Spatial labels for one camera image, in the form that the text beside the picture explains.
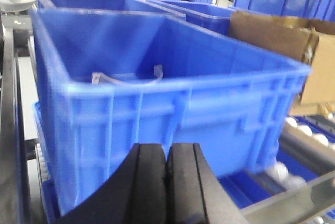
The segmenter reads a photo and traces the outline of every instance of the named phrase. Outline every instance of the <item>crate handle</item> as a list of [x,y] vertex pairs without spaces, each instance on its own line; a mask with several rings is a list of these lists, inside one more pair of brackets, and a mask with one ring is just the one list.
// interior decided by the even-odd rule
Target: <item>crate handle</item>
[[261,107],[262,94],[259,92],[192,99],[184,103],[178,127],[198,127],[239,119],[243,131],[253,131],[261,126],[258,122]]
[[99,84],[99,83],[113,83],[115,85],[121,86],[128,86],[128,85],[152,85],[156,84],[158,81],[162,80],[163,78],[163,65],[158,64],[153,67],[153,75],[156,77],[155,80],[149,81],[147,83],[127,83],[118,79],[114,79],[110,76],[102,72],[93,72],[92,73],[92,84]]

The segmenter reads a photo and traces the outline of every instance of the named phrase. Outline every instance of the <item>white roller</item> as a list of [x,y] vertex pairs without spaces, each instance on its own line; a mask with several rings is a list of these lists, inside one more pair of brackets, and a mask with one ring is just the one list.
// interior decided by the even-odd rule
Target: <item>white roller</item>
[[328,146],[328,144],[329,144],[327,137],[323,134],[313,133],[312,138],[315,139],[316,141],[320,142],[321,144],[325,145],[325,146]]
[[304,178],[300,176],[290,175],[286,180],[283,181],[283,186],[289,190],[297,187],[306,185]]
[[334,150],[335,151],[335,143],[329,143],[328,144],[328,147],[330,148],[330,149],[332,149],[332,150]]
[[308,125],[298,124],[297,129],[299,129],[300,131],[302,131],[307,136],[312,137],[313,132],[312,132],[312,130],[310,129],[310,127]]
[[298,123],[297,123],[296,119],[293,118],[293,117],[286,117],[286,118],[285,118],[285,121],[286,121],[290,126],[293,126],[293,127],[297,127],[297,126],[298,126]]
[[287,167],[282,162],[277,162],[273,167],[266,170],[266,173],[278,182],[282,182],[288,177]]

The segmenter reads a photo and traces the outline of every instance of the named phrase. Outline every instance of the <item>metal rail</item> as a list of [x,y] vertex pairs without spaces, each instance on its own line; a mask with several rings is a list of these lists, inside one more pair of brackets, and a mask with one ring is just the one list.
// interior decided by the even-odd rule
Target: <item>metal rail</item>
[[30,196],[14,32],[25,19],[2,14],[5,28],[0,104],[0,223],[30,223]]

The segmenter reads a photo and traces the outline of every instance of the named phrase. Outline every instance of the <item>brown cardboard box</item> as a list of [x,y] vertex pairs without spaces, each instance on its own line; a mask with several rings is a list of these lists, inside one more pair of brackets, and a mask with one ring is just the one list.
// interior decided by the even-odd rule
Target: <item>brown cardboard box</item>
[[301,105],[335,103],[335,23],[235,12],[229,36],[310,63]]

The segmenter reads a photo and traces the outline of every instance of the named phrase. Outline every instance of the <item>stacked blue crate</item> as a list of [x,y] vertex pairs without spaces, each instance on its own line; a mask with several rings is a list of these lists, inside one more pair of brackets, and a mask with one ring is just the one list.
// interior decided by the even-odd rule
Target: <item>stacked blue crate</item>
[[[31,15],[61,214],[100,187],[137,142],[165,151],[199,142],[217,176],[275,162],[283,119],[310,67],[168,16]],[[68,40],[70,27],[77,36]],[[153,83],[154,66],[163,79]],[[92,85],[93,72],[129,84]]]

